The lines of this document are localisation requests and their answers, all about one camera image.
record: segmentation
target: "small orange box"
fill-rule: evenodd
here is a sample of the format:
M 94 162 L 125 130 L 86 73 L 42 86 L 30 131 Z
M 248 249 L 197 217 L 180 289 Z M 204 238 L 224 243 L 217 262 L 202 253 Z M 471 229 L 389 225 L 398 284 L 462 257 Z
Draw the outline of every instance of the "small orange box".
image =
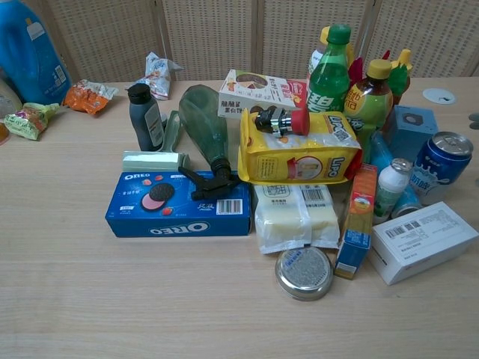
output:
M 350 202 L 341 231 L 335 274 L 353 279 L 371 245 L 377 168 L 362 164 L 353 180 Z

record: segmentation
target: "green bottle cap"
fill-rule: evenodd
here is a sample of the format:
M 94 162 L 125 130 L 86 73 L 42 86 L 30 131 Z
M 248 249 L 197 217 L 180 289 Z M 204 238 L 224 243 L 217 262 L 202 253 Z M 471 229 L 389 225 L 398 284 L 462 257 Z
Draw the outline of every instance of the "green bottle cap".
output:
M 344 24 L 334 24 L 329 28 L 328 42 L 335 45 L 346 45 L 350 41 L 351 27 Z

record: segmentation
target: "white small bottle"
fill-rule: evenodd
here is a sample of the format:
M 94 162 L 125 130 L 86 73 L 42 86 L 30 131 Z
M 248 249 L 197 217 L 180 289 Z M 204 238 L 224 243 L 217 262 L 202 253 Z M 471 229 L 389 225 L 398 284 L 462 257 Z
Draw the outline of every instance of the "white small bottle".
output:
M 408 160 L 393 159 L 391 165 L 381 171 L 374 200 L 374 224 L 388 220 L 394 205 L 409 184 L 411 170 L 412 163 Z
M 15 92 L 0 79 L 0 120 L 22 108 L 22 102 Z

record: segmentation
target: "woven wall panel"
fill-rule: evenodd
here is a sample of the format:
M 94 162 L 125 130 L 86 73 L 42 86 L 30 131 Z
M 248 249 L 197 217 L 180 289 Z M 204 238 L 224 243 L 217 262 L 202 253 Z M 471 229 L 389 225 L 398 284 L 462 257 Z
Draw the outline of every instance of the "woven wall panel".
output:
M 251 0 L 163 0 L 180 80 L 224 79 L 251 68 Z
M 478 0 L 383 0 L 367 62 L 412 50 L 413 77 L 461 76 L 479 46 Z
M 351 26 L 358 34 L 365 0 L 266 0 L 263 73 L 304 79 L 321 29 L 332 23 Z
M 144 75 L 148 52 L 159 51 L 150 0 L 42 1 L 48 1 L 52 9 L 43 18 L 57 22 L 81 78 L 138 79 Z

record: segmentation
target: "white bread package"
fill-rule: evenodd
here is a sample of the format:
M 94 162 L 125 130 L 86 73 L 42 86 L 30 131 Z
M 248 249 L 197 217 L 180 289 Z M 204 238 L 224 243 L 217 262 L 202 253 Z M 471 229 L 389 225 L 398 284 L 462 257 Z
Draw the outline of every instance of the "white bread package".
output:
M 325 185 L 256 185 L 254 214 L 262 254 L 312 245 L 338 248 L 338 217 Z

